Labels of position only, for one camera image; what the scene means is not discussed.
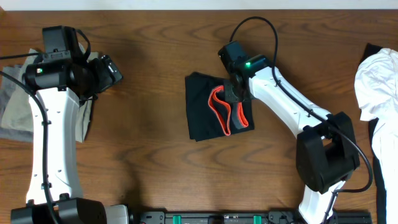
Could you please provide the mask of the folded grey garment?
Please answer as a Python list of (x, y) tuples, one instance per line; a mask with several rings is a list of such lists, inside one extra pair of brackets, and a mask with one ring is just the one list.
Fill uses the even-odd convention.
[[(13, 67), (4, 67), (2, 70), (6, 74), (17, 78), (20, 74), (22, 66), (15, 65)], [(12, 94), (16, 90), (16, 84), (10, 81), (7, 78), (3, 78), (1, 83), (1, 121), (4, 116), (4, 112), (6, 110), (6, 106), (11, 99)], [(11, 128), (3, 128), (1, 127), (1, 139), (11, 139), (22, 142), (32, 142), (33, 133), (29, 131), (20, 131)]]

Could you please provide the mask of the black leggings with red waistband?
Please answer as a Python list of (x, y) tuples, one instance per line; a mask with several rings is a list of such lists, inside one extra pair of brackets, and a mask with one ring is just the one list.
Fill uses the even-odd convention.
[(228, 103), (226, 82), (198, 72), (185, 77), (190, 139), (203, 141), (254, 129), (251, 102)]

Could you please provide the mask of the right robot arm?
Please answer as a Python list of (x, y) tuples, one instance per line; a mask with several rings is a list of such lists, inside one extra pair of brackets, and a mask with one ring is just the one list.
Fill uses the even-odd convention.
[(298, 211), (306, 223), (326, 223), (338, 193), (359, 165), (349, 116), (313, 104), (263, 55), (220, 53), (236, 101), (258, 99), (296, 138), (296, 169), (305, 184)]

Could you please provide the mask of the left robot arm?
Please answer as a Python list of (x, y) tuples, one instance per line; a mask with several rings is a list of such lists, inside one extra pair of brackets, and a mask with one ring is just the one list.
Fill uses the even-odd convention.
[(26, 206), (11, 211), (12, 223), (129, 223), (127, 206), (84, 198), (76, 164), (80, 103), (122, 78), (109, 56), (88, 60), (88, 53), (69, 50), (27, 66), (19, 86), (32, 112), (33, 167)]

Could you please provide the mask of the white crumpled garment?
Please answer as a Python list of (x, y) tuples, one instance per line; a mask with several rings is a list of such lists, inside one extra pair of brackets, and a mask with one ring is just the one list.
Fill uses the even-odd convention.
[(386, 189), (386, 223), (397, 223), (397, 51), (384, 48), (359, 64), (354, 90), (368, 122)]

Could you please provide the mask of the folded khaki pants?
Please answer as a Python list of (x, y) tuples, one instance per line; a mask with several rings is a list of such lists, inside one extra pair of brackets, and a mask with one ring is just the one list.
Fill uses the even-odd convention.
[[(91, 121), (91, 110), (93, 102), (88, 100), (78, 109), (78, 115), (75, 126), (75, 139), (83, 142), (88, 132), (88, 126)], [(33, 133), (32, 112), (29, 104), (28, 94), (16, 85), (16, 90), (9, 100), (1, 127), (11, 128), (20, 131), (29, 131)]]

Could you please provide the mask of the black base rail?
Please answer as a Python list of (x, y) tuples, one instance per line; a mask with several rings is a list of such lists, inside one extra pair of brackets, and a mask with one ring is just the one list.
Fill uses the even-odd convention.
[(305, 223), (296, 210), (270, 210), (241, 213), (194, 213), (151, 210), (133, 212), (125, 205), (104, 208), (95, 216), (98, 223), (125, 224), (294, 224)]

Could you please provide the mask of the black garment under white one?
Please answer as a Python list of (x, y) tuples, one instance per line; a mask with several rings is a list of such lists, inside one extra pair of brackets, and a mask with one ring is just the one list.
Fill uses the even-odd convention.
[[(378, 45), (367, 44), (360, 63), (368, 57), (378, 53), (381, 49), (382, 47)], [(374, 181), (376, 183), (377, 224), (386, 224), (386, 189), (379, 159), (375, 154), (373, 154), (373, 156), (373, 173)]]

